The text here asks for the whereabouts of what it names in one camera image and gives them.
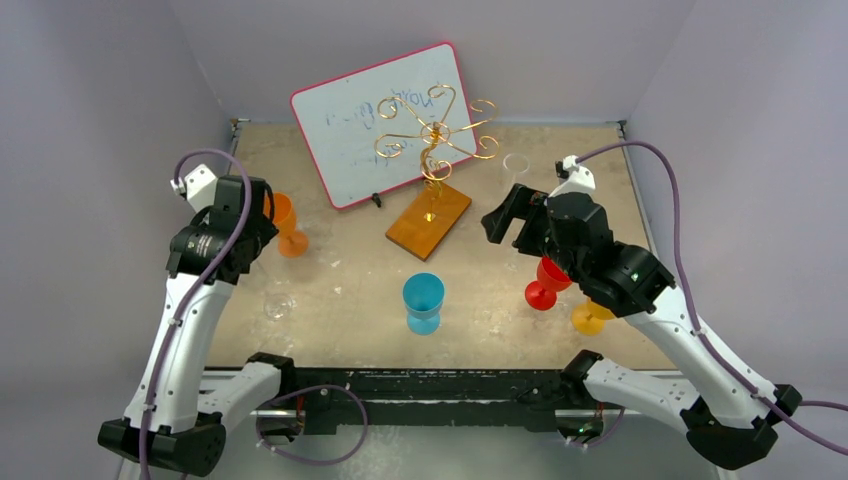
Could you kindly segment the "clear wine glass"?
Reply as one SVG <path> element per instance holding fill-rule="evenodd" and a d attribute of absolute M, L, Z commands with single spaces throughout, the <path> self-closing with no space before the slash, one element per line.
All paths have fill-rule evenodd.
<path fill-rule="evenodd" d="M 289 319 L 296 307 L 296 301 L 285 292 L 270 292 L 264 296 L 263 314 L 269 321 L 279 322 Z"/>

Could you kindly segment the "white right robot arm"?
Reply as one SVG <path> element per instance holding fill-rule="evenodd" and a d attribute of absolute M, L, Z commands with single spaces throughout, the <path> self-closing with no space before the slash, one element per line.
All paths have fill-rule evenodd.
<path fill-rule="evenodd" d="M 703 458 L 737 470 L 765 458 L 774 428 L 792 416 L 802 396 L 750 369 L 695 315 L 683 287 L 648 250 L 617 241 L 605 209 L 586 193 L 550 196 L 516 184 L 483 216 L 491 243 L 523 221 L 512 245 L 552 261 L 595 304 L 624 319 L 673 362 L 682 379 L 662 380 L 580 351 L 561 372 L 564 399 L 576 407 L 610 402 L 682 433 Z"/>

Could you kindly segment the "orange plastic wine glass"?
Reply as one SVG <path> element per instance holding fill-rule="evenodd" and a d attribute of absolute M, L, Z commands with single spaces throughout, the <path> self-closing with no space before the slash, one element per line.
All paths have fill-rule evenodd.
<path fill-rule="evenodd" d="M 278 251 L 288 258 L 301 256 L 309 246 L 306 234 L 297 228 L 297 213 L 292 200 L 285 194 L 274 192 L 264 212 L 271 218 L 279 233 Z"/>

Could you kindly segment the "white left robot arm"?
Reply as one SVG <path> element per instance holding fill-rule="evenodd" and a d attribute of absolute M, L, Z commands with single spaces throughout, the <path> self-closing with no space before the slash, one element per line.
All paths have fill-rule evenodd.
<path fill-rule="evenodd" d="M 98 444 L 136 463 L 205 477 L 227 435 L 267 402 L 297 399 L 291 358 L 257 352 L 221 386 L 201 379 L 214 332 L 241 276 L 278 233 L 267 182 L 235 175 L 209 182 L 214 195 L 171 240 L 166 295 L 148 365 L 123 415 L 102 423 Z"/>

